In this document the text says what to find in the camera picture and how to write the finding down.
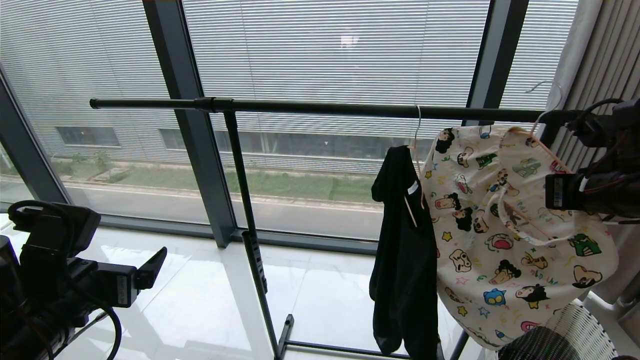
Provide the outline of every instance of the white cartoon print shirt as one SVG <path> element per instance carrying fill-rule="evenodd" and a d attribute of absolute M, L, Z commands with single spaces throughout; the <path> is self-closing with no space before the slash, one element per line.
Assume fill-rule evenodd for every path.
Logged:
<path fill-rule="evenodd" d="M 518 129 L 444 129 L 420 175 L 438 245 L 438 294 L 493 350 L 544 324 L 618 266 L 600 218 L 545 207 L 545 176 L 559 167 Z"/>

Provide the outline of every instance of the clothes rack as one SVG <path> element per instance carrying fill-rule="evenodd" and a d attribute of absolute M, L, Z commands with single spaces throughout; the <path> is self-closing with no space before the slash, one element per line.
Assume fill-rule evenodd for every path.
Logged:
<path fill-rule="evenodd" d="M 316 115 L 351 115 L 363 117 L 395 117 L 417 119 L 419 111 L 414 105 L 368 105 L 368 104 L 334 104 L 316 102 L 291 102 L 291 101 L 254 101 L 234 100 L 226 97 L 201 97 L 198 99 L 91 99 L 90 105 L 94 109 L 99 108 L 162 108 L 175 110 L 201 110 L 207 113 L 222 113 L 228 130 L 231 151 L 236 165 L 240 193 L 246 216 L 248 230 L 242 232 L 244 248 L 249 259 L 253 282 L 256 287 L 258 300 L 262 309 L 262 315 L 266 323 L 269 342 L 274 353 L 275 360 L 282 360 L 288 347 L 315 348 L 332 352 L 345 352 L 362 354 L 367 356 L 389 357 L 395 359 L 410 359 L 404 354 L 384 355 L 381 352 L 359 348 L 338 347 L 318 343 L 290 340 L 294 325 L 292 314 L 287 315 L 279 340 L 275 336 L 275 328 L 271 320 L 269 306 L 266 298 L 267 282 L 262 267 L 260 245 L 253 217 L 253 209 L 249 194 L 244 160 L 240 146 L 240 137 L 236 112 L 269 112 L 269 113 L 307 113 Z M 420 106 L 423 119 L 458 119 L 510 122 L 534 122 L 542 114 L 542 111 L 533 110 L 503 110 L 503 109 L 472 109 L 472 108 L 441 108 Z M 548 147 L 556 137 L 557 130 L 571 118 L 575 118 L 578 111 L 554 110 L 548 112 L 541 122 L 548 126 L 540 140 Z M 451 360 L 458 360 L 468 340 L 466 332 L 458 339 L 453 350 Z M 441 344 L 438 343 L 438 360 L 444 360 Z"/>

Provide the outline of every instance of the black shirt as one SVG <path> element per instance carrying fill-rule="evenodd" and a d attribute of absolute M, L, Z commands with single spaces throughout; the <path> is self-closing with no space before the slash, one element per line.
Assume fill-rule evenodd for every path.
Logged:
<path fill-rule="evenodd" d="M 369 282 L 375 301 L 373 335 L 383 354 L 404 347 L 413 359 L 434 359 L 438 346 L 436 243 L 429 208 L 409 148 L 392 147 L 371 195 L 385 205 L 376 262 Z M 417 227 L 404 201 L 406 197 Z"/>

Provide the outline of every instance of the road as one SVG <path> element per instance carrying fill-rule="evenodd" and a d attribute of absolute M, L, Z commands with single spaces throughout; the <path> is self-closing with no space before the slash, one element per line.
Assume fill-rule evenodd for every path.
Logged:
<path fill-rule="evenodd" d="M 191 194 L 122 190 L 115 186 L 80 187 L 75 184 L 68 184 L 67 191 L 76 204 L 103 214 L 209 222 L 202 199 Z M 31 198 L 22 183 L 7 181 L 6 178 L 0 182 L 0 195 L 1 200 L 8 202 Z M 233 199 L 232 205 L 238 224 L 246 226 L 241 201 Z M 259 229 L 377 240 L 382 222 L 381 209 L 259 197 L 252 199 L 252 205 Z"/>

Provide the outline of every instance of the grass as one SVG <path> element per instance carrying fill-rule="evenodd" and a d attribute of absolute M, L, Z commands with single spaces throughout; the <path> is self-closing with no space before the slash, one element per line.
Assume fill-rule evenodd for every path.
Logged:
<path fill-rule="evenodd" d="M 98 173 L 99 170 L 93 163 L 73 164 L 72 175 L 76 179 L 86 179 Z M 225 177 L 229 191 L 239 193 L 240 186 L 236 173 L 225 172 Z M 247 173 L 247 182 L 253 195 L 348 202 L 373 202 L 371 200 L 373 180 L 373 177 L 299 175 L 286 172 L 252 171 Z M 114 176 L 108 182 L 122 185 L 198 190 L 198 184 L 190 168 L 131 167 L 128 173 Z"/>

